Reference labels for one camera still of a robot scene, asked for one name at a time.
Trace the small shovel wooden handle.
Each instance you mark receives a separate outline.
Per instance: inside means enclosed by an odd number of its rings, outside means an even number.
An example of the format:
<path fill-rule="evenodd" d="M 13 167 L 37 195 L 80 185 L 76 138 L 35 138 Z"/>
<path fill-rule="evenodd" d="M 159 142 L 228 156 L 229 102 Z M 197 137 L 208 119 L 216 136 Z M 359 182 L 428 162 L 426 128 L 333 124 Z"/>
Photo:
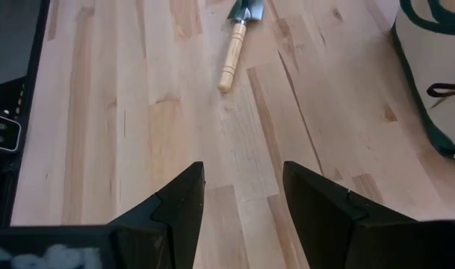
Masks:
<path fill-rule="evenodd" d="M 232 6 L 227 19 L 232 20 L 234 26 L 218 83 L 218 89 L 221 93 L 228 93 L 232 89 L 241 49 L 247 32 L 247 23 L 262 20 L 263 13 L 264 0 L 236 0 Z"/>

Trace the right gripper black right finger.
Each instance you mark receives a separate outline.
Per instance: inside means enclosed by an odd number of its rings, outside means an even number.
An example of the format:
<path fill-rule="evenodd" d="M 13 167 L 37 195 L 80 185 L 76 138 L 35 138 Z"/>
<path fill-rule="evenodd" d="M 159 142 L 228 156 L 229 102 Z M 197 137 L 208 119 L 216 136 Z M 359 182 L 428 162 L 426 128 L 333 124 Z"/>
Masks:
<path fill-rule="evenodd" d="M 357 224 L 415 222 L 294 161 L 283 164 L 282 182 L 311 269 L 345 269 Z"/>

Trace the black aluminium table frame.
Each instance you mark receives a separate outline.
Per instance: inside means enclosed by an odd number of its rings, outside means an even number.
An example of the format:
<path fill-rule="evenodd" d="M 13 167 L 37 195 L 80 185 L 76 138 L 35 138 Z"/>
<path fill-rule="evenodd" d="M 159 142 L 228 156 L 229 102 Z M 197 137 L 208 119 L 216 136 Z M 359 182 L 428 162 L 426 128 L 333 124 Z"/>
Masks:
<path fill-rule="evenodd" d="M 50 0 L 0 0 L 0 114 L 22 126 L 19 149 L 0 151 L 0 227 L 9 226 Z"/>

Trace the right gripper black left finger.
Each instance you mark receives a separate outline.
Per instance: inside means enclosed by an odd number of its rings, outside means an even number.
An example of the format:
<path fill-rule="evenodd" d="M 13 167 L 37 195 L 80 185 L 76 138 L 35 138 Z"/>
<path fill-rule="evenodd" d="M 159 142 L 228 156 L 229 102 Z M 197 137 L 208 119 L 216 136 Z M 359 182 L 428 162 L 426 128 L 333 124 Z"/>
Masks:
<path fill-rule="evenodd" d="M 116 269 L 193 269 L 204 209 L 204 166 L 195 161 L 110 222 Z"/>

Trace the beige gardening bag green trim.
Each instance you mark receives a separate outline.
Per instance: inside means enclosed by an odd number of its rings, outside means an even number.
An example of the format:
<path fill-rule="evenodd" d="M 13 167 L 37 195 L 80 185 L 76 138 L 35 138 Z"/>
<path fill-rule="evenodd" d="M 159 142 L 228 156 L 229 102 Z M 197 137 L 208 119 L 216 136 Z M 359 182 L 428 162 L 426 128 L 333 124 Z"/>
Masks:
<path fill-rule="evenodd" d="M 391 34 L 431 144 L 455 160 L 455 0 L 400 0 Z"/>

